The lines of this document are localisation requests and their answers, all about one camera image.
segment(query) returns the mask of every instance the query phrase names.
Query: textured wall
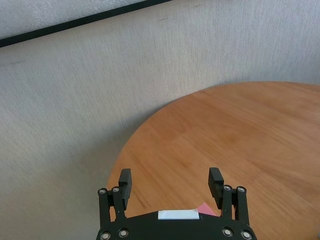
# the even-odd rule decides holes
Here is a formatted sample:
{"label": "textured wall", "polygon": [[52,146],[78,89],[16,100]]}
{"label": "textured wall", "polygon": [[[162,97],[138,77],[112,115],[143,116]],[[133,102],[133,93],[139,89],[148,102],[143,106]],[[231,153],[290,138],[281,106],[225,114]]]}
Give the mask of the textured wall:
{"label": "textured wall", "polygon": [[0,239],[94,239],[97,189],[163,105],[320,82],[317,0],[174,0],[0,48]]}
{"label": "textured wall", "polygon": [[141,1],[142,0],[1,0],[0,39]]}

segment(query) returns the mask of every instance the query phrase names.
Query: round table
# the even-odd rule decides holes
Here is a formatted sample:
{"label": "round table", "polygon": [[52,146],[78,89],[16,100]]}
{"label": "round table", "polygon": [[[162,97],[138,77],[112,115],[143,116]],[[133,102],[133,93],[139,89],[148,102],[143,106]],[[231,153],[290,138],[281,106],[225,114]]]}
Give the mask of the round table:
{"label": "round table", "polygon": [[123,147],[108,187],[131,168],[127,217],[207,203],[210,167],[247,188],[258,239],[318,239],[320,86],[244,82],[182,97],[151,116]]}

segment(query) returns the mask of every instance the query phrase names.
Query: black frame edge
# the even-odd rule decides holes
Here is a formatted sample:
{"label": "black frame edge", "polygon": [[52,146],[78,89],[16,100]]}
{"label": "black frame edge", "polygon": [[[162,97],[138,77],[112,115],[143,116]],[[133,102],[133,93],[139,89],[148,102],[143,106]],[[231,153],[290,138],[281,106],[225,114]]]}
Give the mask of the black frame edge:
{"label": "black frame edge", "polygon": [[85,24],[90,24],[90,23],[93,23],[93,22],[96,22],[99,20],[108,19],[108,18],[115,17],[115,16],[118,16],[121,14],[133,12],[133,11],[136,11],[139,9],[144,9],[144,8],[151,7],[151,6],[154,6],[157,4],[162,4],[165,2],[169,2],[169,1],[172,1],[172,0],[144,0],[144,1],[136,2],[136,3],[130,4],[130,5],[126,5],[126,6],[118,7],[115,9],[92,14],[89,16],[84,16],[84,17],[77,18],[74,20],[66,21],[63,23],[56,24],[56,25],[47,26],[47,27],[40,28],[37,30],[21,33],[18,35],[1,38],[0,39],[0,48],[5,47],[5,46],[9,46],[12,44],[21,43],[21,42],[24,42],[27,40],[39,38],[39,37],[42,37],[45,35],[57,33],[57,32],[63,31],[63,30],[75,28],[75,27],[82,26]]}

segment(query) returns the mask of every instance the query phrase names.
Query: bolt head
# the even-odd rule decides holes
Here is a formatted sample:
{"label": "bolt head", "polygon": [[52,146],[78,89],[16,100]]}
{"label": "bolt head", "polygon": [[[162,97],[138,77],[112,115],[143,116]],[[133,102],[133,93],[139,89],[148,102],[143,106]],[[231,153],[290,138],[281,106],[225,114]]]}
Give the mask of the bolt head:
{"label": "bolt head", "polygon": [[238,187],[238,191],[244,193],[246,190],[243,187]]}
{"label": "bolt head", "polygon": [[232,235],[233,235],[232,231],[231,231],[230,229],[228,229],[228,228],[224,228],[224,229],[222,230],[222,232],[223,232],[223,234],[224,234],[225,236],[227,236],[227,237],[232,237]]}
{"label": "bolt head", "polygon": [[111,238],[111,234],[109,232],[104,232],[100,236],[100,240],[109,240]]}
{"label": "bolt head", "polygon": [[125,238],[126,236],[128,236],[129,232],[126,229],[123,229],[119,232],[119,237],[120,238]]}
{"label": "bolt head", "polygon": [[251,240],[252,239],[251,234],[249,232],[247,232],[247,231],[242,231],[241,232],[241,236],[246,240]]}

